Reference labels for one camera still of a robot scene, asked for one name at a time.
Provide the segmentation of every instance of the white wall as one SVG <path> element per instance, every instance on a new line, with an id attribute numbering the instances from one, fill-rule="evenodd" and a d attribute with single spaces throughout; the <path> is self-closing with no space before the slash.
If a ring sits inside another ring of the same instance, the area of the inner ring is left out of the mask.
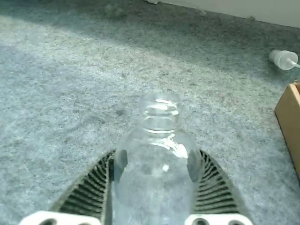
<path id="1" fill-rule="evenodd" d="M 300 0 L 161 0 L 165 3 L 300 28 Z"/>

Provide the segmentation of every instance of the cardboard box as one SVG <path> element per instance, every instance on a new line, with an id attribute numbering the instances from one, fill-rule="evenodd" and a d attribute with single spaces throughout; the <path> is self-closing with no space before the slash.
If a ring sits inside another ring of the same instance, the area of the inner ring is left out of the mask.
<path id="1" fill-rule="evenodd" d="M 275 107 L 275 114 L 300 179 L 300 82 L 287 86 Z"/>

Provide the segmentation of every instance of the bottle opening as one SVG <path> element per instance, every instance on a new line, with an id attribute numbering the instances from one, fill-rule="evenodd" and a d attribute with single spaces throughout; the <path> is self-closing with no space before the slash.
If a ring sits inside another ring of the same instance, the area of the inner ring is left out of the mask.
<path id="1" fill-rule="evenodd" d="M 140 122 L 152 133 L 171 133 L 178 127 L 180 98 L 171 93 L 146 94 L 140 101 Z"/>

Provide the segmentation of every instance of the carpet floor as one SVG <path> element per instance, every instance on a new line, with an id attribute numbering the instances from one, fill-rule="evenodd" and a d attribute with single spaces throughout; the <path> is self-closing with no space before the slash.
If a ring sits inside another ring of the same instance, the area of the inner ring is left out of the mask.
<path id="1" fill-rule="evenodd" d="M 153 90 L 180 94 L 183 127 L 254 224 L 299 224 L 274 107 L 300 70 L 278 70 L 273 49 L 299 54 L 300 29 L 140 0 L 0 0 L 0 224 L 48 209 Z"/>

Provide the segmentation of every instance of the white bottle cap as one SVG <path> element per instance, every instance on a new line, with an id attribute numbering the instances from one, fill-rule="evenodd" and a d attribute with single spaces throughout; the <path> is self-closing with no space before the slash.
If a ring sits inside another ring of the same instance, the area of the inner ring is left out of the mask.
<path id="1" fill-rule="evenodd" d="M 298 55 L 290 51 L 273 50 L 269 54 L 269 60 L 274 62 L 282 70 L 290 70 L 294 67 L 300 68 L 298 65 Z"/>

